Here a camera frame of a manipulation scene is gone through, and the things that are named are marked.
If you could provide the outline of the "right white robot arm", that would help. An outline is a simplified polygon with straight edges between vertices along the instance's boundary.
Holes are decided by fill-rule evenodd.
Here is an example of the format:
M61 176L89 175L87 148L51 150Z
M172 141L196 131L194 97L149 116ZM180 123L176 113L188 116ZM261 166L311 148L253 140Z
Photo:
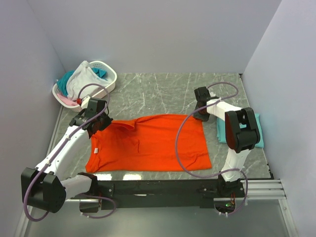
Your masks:
M222 173L218 176L217 193L228 197L240 188L240 170L247 156L260 141L260 132L252 108L241 108L222 101L217 96L211 96L207 87L194 90L197 100L194 118L208 121L213 115L224 121L225 139L229 147Z

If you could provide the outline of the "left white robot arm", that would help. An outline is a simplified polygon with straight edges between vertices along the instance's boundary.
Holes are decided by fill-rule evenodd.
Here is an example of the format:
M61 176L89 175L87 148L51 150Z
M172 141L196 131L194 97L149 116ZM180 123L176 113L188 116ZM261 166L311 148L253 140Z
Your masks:
M108 115L108 102L89 99L87 108L71 119L69 126L49 155L35 168L25 168L21 174L24 209L29 206L50 213L58 212L64 202L78 195L94 198L99 192L95 175L81 172L63 180L67 167L79 149L98 131L112 122Z

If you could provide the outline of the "orange t shirt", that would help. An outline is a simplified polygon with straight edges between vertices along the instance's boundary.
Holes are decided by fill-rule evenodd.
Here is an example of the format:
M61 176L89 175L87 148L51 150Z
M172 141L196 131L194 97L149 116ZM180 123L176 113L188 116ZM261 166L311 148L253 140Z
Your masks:
M189 171L212 167L202 122L163 114L115 120L91 137L85 169L104 171Z

